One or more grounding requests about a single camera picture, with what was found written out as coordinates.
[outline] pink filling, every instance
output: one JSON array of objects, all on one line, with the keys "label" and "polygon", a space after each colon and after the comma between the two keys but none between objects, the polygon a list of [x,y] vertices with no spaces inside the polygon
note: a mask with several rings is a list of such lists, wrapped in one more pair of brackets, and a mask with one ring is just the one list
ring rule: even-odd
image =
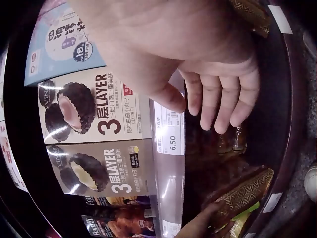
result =
[{"label": "pink filling", "polygon": [[80,117],[75,106],[63,94],[58,97],[59,106],[66,121],[75,130],[81,130]]}]

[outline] finger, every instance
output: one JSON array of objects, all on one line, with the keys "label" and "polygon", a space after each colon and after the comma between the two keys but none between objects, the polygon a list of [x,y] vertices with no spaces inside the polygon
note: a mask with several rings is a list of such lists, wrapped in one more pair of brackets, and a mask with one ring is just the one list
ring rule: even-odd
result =
[{"label": "finger", "polygon": [[215,130],[217,133],[223,134],[229,126],[231,114],[237,104],[240,84],[238,77],[234,76],[221,76],[219,79],[223,89],[220,109],[215,122]]},{"label": "finger", "polygon": [[203,85],[203,105],[200,126],[204,130],[209,130],[215,118],[221,92],[221,83],[219,77],[212,75],[200,75],[200,80]]},{"label": "finger", "polygon": [[241,92],[239,101],[231,114],[230,123],[239,126],[251,113],[260,90],[260,75],[256,68],[249,74],[240,76]]},{"label": "finger", "polygon": [[179,72],[186,83],[188,93],[188,110],[193,116],[196,116],[201,108],[203,96],[200,76],[199,74],[193,72]]},{"label": "finger", "polygon": [[225,203],[218,202],[218,203],[211,203],[209,204],[201,213],[199,213],[193,220],[191,220],[185,227],[188,230],[190,228],[197,229],[207,229],[210,225],[210,219],[213,214],[215,214]]},{"label": "finger", "polygon": [[182,113],[186,108],[184,97],[178,89],[170,83],[167,83],[162,88],[152,92],[150,94],[150,99],[161,104],[163,107],[178,113]]},{"label": "finger", "polygon": [[229,234],[229,237],[230,237],[230,230],[233,227],[233,225],[234,225],[234,222],[230,221],[224,228],[222,228],[219,232],[215,233],[215,236],[217,238],[221,238]]}]

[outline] price tag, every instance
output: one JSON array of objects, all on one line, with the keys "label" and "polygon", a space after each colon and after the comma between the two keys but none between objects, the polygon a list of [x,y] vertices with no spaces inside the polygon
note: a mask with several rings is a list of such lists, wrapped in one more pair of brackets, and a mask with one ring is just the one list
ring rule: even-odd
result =
[{"label": "price tag", "polygon": [[171,111],[154,102],[154,114],[157,152],[184,155],[184,113]]},{"label": "price tag", "polygon": [[180,224],[177,223],[171,223],[168,221],[163,220],[163,232],[164,236],[167,238],[173,238],[177,235],[177,233],[180,231]]}]

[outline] barcode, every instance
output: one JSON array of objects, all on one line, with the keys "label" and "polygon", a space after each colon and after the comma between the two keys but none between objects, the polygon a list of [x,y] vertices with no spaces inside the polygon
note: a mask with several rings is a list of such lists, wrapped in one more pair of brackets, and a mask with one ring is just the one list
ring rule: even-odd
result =
[{"label": "barcode", "polygon": [[144,218],[150,218],[150,217],[155,217],[154,212],[152,211],[152,209],[145,209]]},{"label": "barcode", "polygon": [[177,112],[171,112],[171,116],[172,116],[172,117],[177,117],[177,116],[178,116],[178,113],[177,113]]}]

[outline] red label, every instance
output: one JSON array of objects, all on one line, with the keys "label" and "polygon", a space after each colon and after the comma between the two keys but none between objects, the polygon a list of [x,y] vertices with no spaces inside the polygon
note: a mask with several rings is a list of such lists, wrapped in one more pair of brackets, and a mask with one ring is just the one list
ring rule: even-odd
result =
[{"label": "red label", "polygon": [[125,84],[123,84],[123,95],[124,96],[133,95],[133,91],[129,89]]}]

